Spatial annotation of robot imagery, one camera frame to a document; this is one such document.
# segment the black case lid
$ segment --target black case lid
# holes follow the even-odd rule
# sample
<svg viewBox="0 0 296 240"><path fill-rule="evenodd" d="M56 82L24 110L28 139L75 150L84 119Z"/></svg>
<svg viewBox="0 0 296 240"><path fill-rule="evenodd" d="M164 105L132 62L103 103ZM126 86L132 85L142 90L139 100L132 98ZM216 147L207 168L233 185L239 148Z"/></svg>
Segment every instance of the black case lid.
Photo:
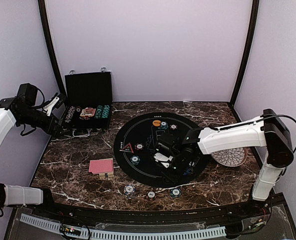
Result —
<svg viewBox="0 0 296 240"><path fill-rule="evenodd" d="M85 108L112 104L110 72L81 73L64 77L70 106Z"/></svg>

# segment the patterned plate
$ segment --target patterned plate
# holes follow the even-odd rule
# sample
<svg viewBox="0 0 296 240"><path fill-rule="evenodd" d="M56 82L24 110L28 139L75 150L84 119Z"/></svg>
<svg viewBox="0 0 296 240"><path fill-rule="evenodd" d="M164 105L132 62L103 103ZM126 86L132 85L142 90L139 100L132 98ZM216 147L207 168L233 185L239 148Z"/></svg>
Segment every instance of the patterned plate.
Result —
<svg viewBox="0 0 296 240"><path fill-rule="evenodd" d="M216 151L211 154L213 159L227 167L237 167L242 165L247 159L247 150L245 148L234 148L222 151Z"/></svg>

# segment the orange chip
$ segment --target orange chip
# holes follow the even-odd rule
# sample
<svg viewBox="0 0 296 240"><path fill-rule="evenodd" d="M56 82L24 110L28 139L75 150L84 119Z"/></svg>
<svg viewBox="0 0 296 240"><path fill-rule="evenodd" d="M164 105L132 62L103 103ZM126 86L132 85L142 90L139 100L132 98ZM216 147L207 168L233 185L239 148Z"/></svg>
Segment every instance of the orange chip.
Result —
<svg viewBox="0 0 296 240"><path fill-rule="evenodd" d="M159 126L161 126L161 121L160 120L154 120L152 124L155 127L159 127Z"/></svg>

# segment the poker chip case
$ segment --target poker chip case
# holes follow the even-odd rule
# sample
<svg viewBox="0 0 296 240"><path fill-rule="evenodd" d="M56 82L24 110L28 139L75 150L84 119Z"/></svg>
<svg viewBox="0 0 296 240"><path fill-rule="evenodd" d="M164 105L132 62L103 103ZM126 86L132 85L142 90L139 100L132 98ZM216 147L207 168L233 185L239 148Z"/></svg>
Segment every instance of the poker chip case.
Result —
<svg viewBox="0 0 296 240"><path fill-rule="evenodd" d="M85 137L90 132L109 129L112 113L111 72L92 72L65 76L68 107L64 119L70 114L69 122L74 137ZM81 118L80 109L93 108L103 110L101 117Z"/></svg>

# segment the white cable track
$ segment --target white cable track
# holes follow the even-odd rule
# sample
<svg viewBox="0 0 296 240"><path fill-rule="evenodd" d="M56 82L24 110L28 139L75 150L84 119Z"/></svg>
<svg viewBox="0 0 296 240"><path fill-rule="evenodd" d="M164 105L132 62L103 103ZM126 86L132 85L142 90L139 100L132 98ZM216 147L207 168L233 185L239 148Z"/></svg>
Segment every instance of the white cable track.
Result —
<svg viewBox="0 0 296 240"><path fill-rule="evenodd" d="M45 220L35 216L21 214L20 221L28 225L43 229L45 231L61 234L59 232L60 223L57 221ZM76 230L81 231L80 236L66 233L69 237L78 239L88 239L88 229L84 227L75 227ZM131 233L131 232L116 232L116 231L102 231L90 229L91 240L203 240L213 239L218 237L225 237L225 227L216 227L210 229L181 231L181 232L167 232L167 233Z"/></svg>

